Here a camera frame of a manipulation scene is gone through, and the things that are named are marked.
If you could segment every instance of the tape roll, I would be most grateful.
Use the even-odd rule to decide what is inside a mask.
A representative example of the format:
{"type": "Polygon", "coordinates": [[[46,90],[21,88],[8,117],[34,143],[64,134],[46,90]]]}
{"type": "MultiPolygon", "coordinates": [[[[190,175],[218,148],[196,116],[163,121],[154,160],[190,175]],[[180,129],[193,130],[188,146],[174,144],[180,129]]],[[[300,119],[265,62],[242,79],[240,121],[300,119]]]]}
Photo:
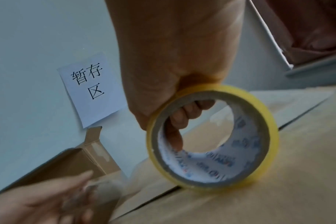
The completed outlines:
{"type": "Polygon", "coordinates": [[[151,116],[146,144],[150,159],[167,179],[184,188],[216,191],[250,183],[266,171],[277,153],[278,128],[267,107],[250,93],[199,85],[179,91],[151,116]],[[232,109],[230,137],[207,153],[175,151],[165,138],[165,121],[183,105],[209,99],[223,100],[232,109]]]}

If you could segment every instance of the white paper sign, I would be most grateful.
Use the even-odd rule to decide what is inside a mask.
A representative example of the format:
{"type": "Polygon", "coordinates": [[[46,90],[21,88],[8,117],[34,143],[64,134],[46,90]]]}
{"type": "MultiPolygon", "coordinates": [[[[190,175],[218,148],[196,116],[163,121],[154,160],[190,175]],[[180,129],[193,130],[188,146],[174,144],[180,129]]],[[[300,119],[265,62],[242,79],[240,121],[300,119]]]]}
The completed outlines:
{"type": "Polygon", "coordinates": [[[126,106],[104,53],[57,69],[79,114],[83,128],[126,106]]]}

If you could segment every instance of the hand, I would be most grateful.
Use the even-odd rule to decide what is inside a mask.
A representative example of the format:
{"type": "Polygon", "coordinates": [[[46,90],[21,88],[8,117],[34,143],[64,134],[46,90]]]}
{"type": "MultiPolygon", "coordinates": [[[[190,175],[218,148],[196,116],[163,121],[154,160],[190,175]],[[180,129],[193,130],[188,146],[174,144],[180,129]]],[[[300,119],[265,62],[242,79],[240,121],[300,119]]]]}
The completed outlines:
{"type": "Polygon", "coordinates": [[[80,218],[60,216],[65,196],[81,189],[93,175],[92,171],[78,176],[44,181],[18,187],[0,194],[0,224],[73,224],[89,223],[92,211],[80,218]]]}
{"type": "MultiPolygon", "coordinates": [[[[107,0],[117,34],[128,107],[142,129],[178,90],[220,83],[234,60],[245,0],[107,0]]],[[[214,101],[191,102],[172,114],[166,134],[183,147],[179,129],[214,101]]]]}

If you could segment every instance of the inner ring of tape roll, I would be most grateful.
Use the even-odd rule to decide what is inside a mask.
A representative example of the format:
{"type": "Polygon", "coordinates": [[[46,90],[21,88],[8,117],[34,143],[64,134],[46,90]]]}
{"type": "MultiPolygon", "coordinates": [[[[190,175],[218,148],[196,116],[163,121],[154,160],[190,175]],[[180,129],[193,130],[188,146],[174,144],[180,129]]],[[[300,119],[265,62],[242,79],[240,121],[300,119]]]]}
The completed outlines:
{"type": "Polygon", "coordinates": [[[189,186],[223,188],[244,180],[266,157],[268,126],[246,100],[219,91],[183,96],[162,110],[152,129],[152,148],[159,165],[174,179],[189,186]],[[207,153],[176,152],[164,135],[164,123],[177,108],[196,100],[223,100],[232,109],[234,128],[228,140],[207,153]]]}

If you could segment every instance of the wall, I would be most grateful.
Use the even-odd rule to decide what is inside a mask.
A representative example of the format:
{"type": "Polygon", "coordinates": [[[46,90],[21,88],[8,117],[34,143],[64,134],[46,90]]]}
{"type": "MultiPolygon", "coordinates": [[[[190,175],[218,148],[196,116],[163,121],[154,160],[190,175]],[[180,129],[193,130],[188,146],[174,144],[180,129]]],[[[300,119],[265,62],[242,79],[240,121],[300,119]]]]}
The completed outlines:
{"type": "MultiPolygon", "coordinates": [[[[56,69],[100,51],[119,80],[118,47],[103,0],[0,0],[0,189],[84,140],[56,69]]],[[[247,6],[226,83],[249,90],[308,85],[286,79],[286,69],[247,6]]],[[[146,158],[145,132],[127,109],[95,125],[104,127],[101,141],[126,173],[146,158]]]]}

